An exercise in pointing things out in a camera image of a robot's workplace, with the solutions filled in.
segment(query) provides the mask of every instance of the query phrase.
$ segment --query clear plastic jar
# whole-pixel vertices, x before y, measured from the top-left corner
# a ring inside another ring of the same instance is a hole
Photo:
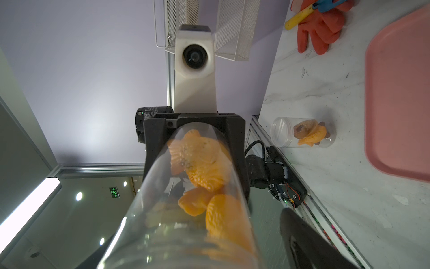
[[[259,269],[248,206],[227,142],[212,125],[171,136],[97,269]]]
[[[270,127],[278,148],[327,148],[335,141],[335,132],[331,122],[296,117],[278,117]]]

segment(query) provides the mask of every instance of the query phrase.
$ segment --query yellow handle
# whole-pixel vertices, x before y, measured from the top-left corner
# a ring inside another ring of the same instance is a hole
[[[291,19],[289,19],[286,23],[285,23],[285,29],[287,31],[293,29],[296,25],[298,25],[301,21],[303,21],[304,19],[306,19],[306,17],[308,17],[310,14],[312,14],[313,12],[313,8],[312,8],[313,4],[310,4],[307,8],[305,8],[304,10],[300,11],[299,13],[297,13],[294,17],[292,17]]]

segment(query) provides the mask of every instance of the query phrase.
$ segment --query orange gummy candy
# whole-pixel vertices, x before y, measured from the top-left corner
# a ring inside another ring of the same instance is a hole
[[[299,139],[297,144],[299,146],[306,144],[312,147],[314,143],[318,143],[321,140],[323,140],[326,134],[327,134],[327,129],[324,126],[317,125],[317,127],[313,132],[308,134],[306,137]]]
[[[218,140],[201,137],[197,130],[191,130],[182,140],[175,139],[167,145],[172,156],[172,175],[185,170],[194,186],[210,192],[221,189],[230,181],[231,157]]]
[[[211,238],[228,240],[252,254],[256,252],[246,211],[231,195],[212,197],[206,212],[206,229]]]
[[[209,201],[214,195],[215,193],[209,192],[205,188],[197,187],[184,193],[184,195],[179,198],[178,205],[188,215],[198,216],[205,212]]]

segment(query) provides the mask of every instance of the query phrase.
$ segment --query white marble countertop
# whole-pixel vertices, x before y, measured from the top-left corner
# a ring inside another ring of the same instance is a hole
[[[425,0],[356,0],[341,37],[318,56],[283,31],[259,123],[276,117],[331,121],[329,148],[283,152],[373,268],[429,268],[430,184],[377,171],[364,153],[364,55],[385,26]]]

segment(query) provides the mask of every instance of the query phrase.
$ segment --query exit sign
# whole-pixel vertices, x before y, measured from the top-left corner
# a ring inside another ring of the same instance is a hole
[[[119,198],[120,197],[120,193],[118,192],[118,188],[117,187],[113,187],[113,188],[109,188],[112,198]]]

